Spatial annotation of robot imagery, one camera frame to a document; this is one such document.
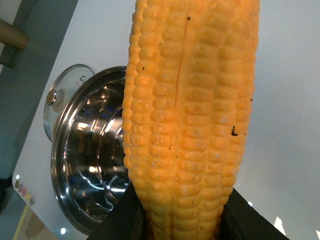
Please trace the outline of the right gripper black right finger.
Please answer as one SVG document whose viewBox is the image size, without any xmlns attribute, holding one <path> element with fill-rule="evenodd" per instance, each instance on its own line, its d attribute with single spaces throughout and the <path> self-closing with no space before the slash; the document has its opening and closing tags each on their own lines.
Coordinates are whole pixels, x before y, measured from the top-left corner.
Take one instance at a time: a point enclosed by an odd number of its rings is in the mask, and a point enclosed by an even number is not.
<svg viewBox="0 0 320 240">
<path fill-rule="evenodd" d="M 224 206 L 220 238 L 222 240 L 286 240 L 287 237 L 261 216 L 235 190 Z"/>
</svg>

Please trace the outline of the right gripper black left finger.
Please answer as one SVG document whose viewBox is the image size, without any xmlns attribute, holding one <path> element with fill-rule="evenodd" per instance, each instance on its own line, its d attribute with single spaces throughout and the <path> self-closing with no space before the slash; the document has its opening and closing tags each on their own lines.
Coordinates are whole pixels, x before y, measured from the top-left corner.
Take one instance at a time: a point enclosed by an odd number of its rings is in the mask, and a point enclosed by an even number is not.
<svg viewBox="0 0 320 240">
<path fill-rule="evenodd" d="M 130 184 L 112 211 L 88 237 L 89 240 L 143 240 L 144 210 Z"/>
</svg>

